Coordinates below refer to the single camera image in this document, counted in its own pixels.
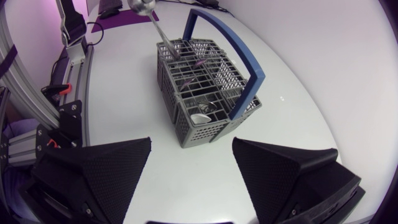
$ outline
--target cable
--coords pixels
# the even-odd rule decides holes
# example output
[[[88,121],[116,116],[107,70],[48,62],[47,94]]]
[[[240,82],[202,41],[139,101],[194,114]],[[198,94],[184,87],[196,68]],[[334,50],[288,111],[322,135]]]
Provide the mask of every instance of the cable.
[[[88,24],[96,24],[96,25],[99,25],[99,27],[101,28],[102,33],[101,33],[101,38],[99,39],[99,41],[97,41],[97,43],[95,43],[95,44],[87,44],[86,49],[85,49],[85,52],[87,51],[88,46],[94,46],[94,45],[99,44],[99,43],[102,41],[102,38],[104,37],[104,28],[102,27],[101,24],[99,24],[99,23],[97,23],[97,22],[87,22],[87,25],[88,25]],[[50,85],[52,85],[52,79],[53,79],[53,76],[54,76],[54,69],[55,69],[56,64],[58,64],[59,61],[61,61],[61,60],[63,60],[63,59],[66,59],[66,58],[69,58],[69,57],[68,57],[68,56],[64,56],[64,57],[58,59],[58,60],[57,60],[56,62],[54,62],[54,64],[52,65]]]
[[[189,5],[191,5],[191,6],[199,6],[199,7],[205,8],[205,9],[215,9],[215,10],[220,11],[220,12],[229,13],[229,14],[231,14],[231,16],[235,17],[235,16],[234,16],[232,13],[230,13],[227,9],[225,9],[225,8],[223,8],[223,7],[221,7],[221,6],[214,6],[214,7],[212,7],[212,6],[206,6],[206,5],[201,4],[201,3],[198,3],[198,2],[188,3],[188,2],[183,2],[183,1],[180,1],[180,0],[175,0],[175,1],[160,0],[160,1],[172,2],[172,3],[180,3],[180,4],[189,4]]]
[[[68,57],[68,56],[64,56],[64,57],[58,59],[58,60],[57,60],[56,62],[54,62],[54,64],[52,65],[50,85],[52,85],[52,78],[54,77],[54,69],[55,69],[55,66],[58,64],[59,61],[61,61],[61,60],[63,60],[63,59],[66,59],[66,58],[69,58],[69,57]]]
[[[99,43],[101,42],[102,38],[104,37],[104,27],[102,27],[101,24],[99,24],[99,23],[97,23],[97,22],[87,22],[87,25],[88,25],[88,24],[96,24],[96,25],[99,25],[99,28],[101,28],[101,32],[102,32],[102,33],[101,33],[101,38],[99,39],[99,41],[97,41],[97,43],[95,43],[95,44],[87,44],[87,47],[86,47],[85,51],[87,51],[88,46],[94,46],[94,45],[99,44]]]

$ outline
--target white wall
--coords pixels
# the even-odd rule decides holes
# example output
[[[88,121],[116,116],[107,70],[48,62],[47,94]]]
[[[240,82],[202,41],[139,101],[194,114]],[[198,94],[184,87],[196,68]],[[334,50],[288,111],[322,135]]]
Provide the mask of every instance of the white wall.
[[[86,1],[73,2],[86,19]],[[63,49],[61,18],[55,0],[9,0],[5,10],[12,41],[34,84],[37,88],[48,85],[52,65]],[[24,117],[31,117],[22,105],[11,100]]]
[[[219,0],[273,48],[311,94],[343,165],[366,194],[347,222],[383,200],[398,163],[398,51],[375,0]]]

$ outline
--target grid pattern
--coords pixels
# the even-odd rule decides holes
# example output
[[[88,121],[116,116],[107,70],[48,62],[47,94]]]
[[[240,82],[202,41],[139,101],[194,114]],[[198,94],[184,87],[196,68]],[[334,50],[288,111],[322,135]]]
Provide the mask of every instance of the grid pattern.
[[[203,129],[198,129],[196,133],[193,135],[191,141],[196,141],[198,139],[203,139],[203,138],[208,138],[208,137],[214,137],[216,134],[219,133],[219,131],[224,127],[223,124],[213,126],[210,128],[203,128]]]
[[[182,147],[212,142],[236,129],[261,106],[255,96],[242,117],[231,121],[230,111],[244,90],[247,80],[230,62],[225,52],[212,40],[192,39],[171,41],[180,53],[175,61],[163,43],[158,43],[157,81],[170,118]],[[200,59],[206,62],[194,69]],[[205,111],[202,102],[216,105],[214,111]],[[205,114],[211,118],[206,124],[195,125],[192,114]]]

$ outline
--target cutlery basket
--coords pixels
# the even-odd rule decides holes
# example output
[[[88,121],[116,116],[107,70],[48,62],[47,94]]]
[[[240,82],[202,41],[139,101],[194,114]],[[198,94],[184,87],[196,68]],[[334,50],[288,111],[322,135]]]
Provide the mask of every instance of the cutlery basket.
[[[214,41],[191,39],[197,16],[209,21],[229,40],[248,68],[248,81]],[[261,107],[256,92],[265,79],[264,72],[243,41],[219,19],[191,9],[183,39],[171,43],[181,58],[175,61],[163,42],[157,44],[157,83],[182,148],[219,139]],[[194,68],[201,59],[206,59],[205,63]],[[217,109],[204,109],[203,102],[207,101]],[[211,121],[195,124],[190,116],[198,113],[207,115]]]

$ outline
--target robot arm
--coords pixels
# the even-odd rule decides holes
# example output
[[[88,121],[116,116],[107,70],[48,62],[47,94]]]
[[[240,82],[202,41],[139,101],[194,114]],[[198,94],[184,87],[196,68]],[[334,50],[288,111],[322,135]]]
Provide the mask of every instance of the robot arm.
[[[69,47],[85,36],[87,28],[83,16],[76,12],[72,0],[56,0],[61,15],[62,43]]]

